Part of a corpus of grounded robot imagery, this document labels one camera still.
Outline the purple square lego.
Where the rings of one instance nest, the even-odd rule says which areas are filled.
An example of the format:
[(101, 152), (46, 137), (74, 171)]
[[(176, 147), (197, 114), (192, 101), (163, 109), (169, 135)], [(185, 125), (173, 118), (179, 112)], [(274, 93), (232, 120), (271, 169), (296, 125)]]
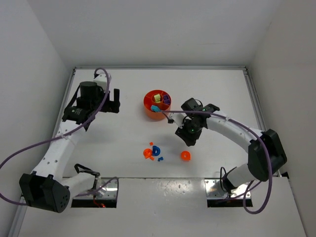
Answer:
[(163, 100), (169, 100), (169, 99), (170, 99), (169, 95), (166, 94), (163, 96)]

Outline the pale green curved lego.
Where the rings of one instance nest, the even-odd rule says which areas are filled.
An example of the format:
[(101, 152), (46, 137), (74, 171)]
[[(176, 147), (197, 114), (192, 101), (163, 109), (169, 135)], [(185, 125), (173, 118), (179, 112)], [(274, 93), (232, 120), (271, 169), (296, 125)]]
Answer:
[(155, 101), (155, 103), (160, 103), (161, 102), (161, 95), (160, 94), (155, 94), (154, 95), (154, 101)]

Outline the purple long lego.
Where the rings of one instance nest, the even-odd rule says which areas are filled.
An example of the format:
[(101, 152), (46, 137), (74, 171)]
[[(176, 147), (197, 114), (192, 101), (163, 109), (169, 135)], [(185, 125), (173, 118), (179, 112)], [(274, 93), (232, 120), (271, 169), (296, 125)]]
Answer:
[(170, 104), (170, 103), (171, 103), (169, 99), (164, 99), (163, 102), (164, 102), (165, 104)]

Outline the teal long lego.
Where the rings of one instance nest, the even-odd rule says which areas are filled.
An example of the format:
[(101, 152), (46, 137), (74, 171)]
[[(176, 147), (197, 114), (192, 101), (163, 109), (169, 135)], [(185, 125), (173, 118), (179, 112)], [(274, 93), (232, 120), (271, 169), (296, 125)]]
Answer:
[(158, 113), (158, 112), (161, 111), (160, 108), (159, 108), (158, 106), (155, 106), (155, 105), (151, 105), (151, 110), (152, 110), (153, 112), (155, 112), (155, 113)]

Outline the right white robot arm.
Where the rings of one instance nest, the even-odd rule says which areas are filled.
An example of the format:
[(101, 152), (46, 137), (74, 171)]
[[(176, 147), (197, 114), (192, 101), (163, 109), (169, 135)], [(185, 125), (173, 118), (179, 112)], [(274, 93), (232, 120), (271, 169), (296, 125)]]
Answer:
[(194, 98), (187, 100), (181, 108), (183, 111), (171, 113), (169, 120), (177, 124), (175, 134), (188, 147), (196, 144), (203, 129), (209, 129), (227, 137), (247, 152), (247, 163), (233, 168), (220, 181), (224, 192), (230, 193), (240, 185), (254, 180), (268, 181), (270, 174), (287, 163), (280, 138), (274, 130), (261, 131), (239, 126), (235, 120), (221, 112), (219, 107), (213, 104), (203, 106)]

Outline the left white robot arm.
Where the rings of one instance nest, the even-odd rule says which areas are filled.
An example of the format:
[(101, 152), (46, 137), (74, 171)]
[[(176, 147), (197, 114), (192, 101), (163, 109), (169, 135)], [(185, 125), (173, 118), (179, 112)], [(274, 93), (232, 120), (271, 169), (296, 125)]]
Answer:
[(55, 140), (30, 174), (23, 174), (19, 185), (27, 206), (63, 212), (76, 196), (97, 195), (102, 188), (100, 173), (75, 164), (77, 174), (64, 179), (63, 173), (73, 150), (95, 119), (95, 112), (118, 113), (120, 90), (109, 99), (107, 85), (84, 81), (64, 109)]

